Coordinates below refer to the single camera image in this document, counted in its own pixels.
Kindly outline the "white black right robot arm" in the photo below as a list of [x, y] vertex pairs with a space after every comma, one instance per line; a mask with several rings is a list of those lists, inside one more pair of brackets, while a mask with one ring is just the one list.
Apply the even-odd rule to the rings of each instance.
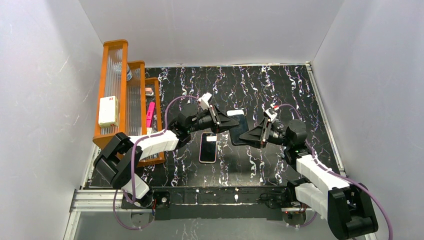
[[307, 146], [307, 136], [306, 124], [299, 119], [291, 120], [281, 130], [265, 117], [258, 126], [240, 134], [240, 139], [259, 149], [268, 143], [285, 147], [285, 162], [303, 177], [287, 183], [280, 197], [283, 202], [311, 207], [327, 221], [338, 240], [375, 233], [379, 225], [366, 188], [335, 176], [315, 159]]

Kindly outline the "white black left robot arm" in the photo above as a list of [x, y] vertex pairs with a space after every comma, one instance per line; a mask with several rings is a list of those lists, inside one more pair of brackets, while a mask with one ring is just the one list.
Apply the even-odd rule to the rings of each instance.
[[164, 130], [136, 137], [116, 133], [100, 151], [93, 167], [114, 190], [122, 190], [127, 200], [134, 203], [151, 190], [135, 173], [140, 160], [182, 148], [194, 132], [210, 129], [218, 134], [238, 125], [237, 120], [221, 112], [216, 105], [198, 110], [190, 104], [183, 107]]

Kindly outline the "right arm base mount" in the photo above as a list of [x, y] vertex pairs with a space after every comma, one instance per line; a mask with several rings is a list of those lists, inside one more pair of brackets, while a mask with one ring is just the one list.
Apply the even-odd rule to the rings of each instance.
[[309, 206], [303, 202], [293, 200], [286, 190], [272, 190], [261, 193], [257, 202], [269, 209], [280, 209], [283, 221], [288, 227], [296, 229], [306, 227], [314, 222], [318, 213], [314, 212], [311, 218], [307, 216]]

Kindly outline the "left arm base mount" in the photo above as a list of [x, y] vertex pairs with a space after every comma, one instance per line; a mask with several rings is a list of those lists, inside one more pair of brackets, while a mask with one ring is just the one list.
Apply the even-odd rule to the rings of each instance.
[[144, 229], [155, 221], [157, 210], [166, 210], [170, 207], [170, 198], [170, 193], [167, 191], [152, 191], [135, 203], [130, 203], [123, 197], [120, 208], [130, 212], [133, 228]]

